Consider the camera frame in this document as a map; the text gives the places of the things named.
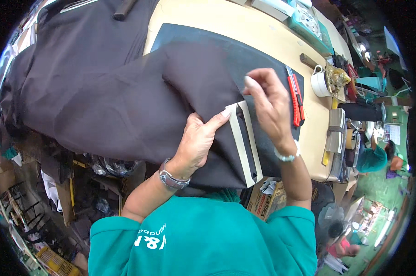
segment work table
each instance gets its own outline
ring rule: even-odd
[[[335,51],[352,63],[349,48],[332,25],[316,10],[318,19],[328,30]],[[303,107],[305,123],[300,128],[302,157],[312,179],[330,180],[331,163],[322,165],[325,152],[331,97],[319,98],[312,91],[313,70],[300,62],[305,53],[321,66],[326,60],[303,39],[277,19],[250,6],[226,0],[160,0],[150,19],[144,55],[149,53],[163,23],[191,26],[243,42],[290,66],[304,77]]]

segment teal plastic basket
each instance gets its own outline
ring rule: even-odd
[[[292,17],[288,17],[287,21],[288,27],[301,35],[322,56],[328,57],[334,55],[334,48],[332,47],[328,30],[320,21],[318,22],[318,26],[320,27],[321,40],[302,23],[295,21]]]

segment red utility knife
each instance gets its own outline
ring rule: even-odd
[[[286,65],[288,71],[288,83],[291,90],[292,106],[294,110],[293,124],[295,127],[302,126],[305,122],[305,113],[303,111],[303,100],[300,93],[300,86],[297,82],[297,76],[292,73],[291,68]]]

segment fingernail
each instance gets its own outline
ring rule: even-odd
[[[224,116],[225,118],[228,118],[231,115],[231,110],[229,109],[225,109],[224,111],[221,112],[222,116]]]
[[[245,76],[244,77],[244,81],[245,81],[245,87],[247,88],[252,88],[252,87],[259,87],[259,83],[254,80],[253,78],[251,78],[250,76]]]

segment yellow plastic crate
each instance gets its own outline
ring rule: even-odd
[[[42,264],[56,273],[57,276],[82,276],[77,267],[56,254],[48,246],[41,249],[36,254],[36,257]]]

